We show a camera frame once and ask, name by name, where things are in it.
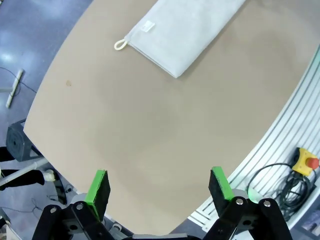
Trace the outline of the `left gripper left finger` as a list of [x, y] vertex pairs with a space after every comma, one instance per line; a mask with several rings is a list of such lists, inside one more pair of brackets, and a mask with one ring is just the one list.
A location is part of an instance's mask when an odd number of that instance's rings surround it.
[[84, 200], [65, 208], [47, 205], [33, 233], [33, 240], [71, 240], [84, 234], [87, 240], [111, 240], [113, 237], [102, 221], [111, 187], [106, 170], [98, 170]]

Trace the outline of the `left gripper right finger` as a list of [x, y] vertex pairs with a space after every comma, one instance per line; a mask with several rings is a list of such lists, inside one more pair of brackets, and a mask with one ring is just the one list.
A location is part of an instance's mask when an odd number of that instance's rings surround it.
[[218, 219], [203, 237], [205, 240], [231, 240], [239, 231], [248, 231], [254, 240], [292, 239], [277, 202], [263, 198], [255, 203], [235, 195], [220, 166], [210, 170], [208, 189]]

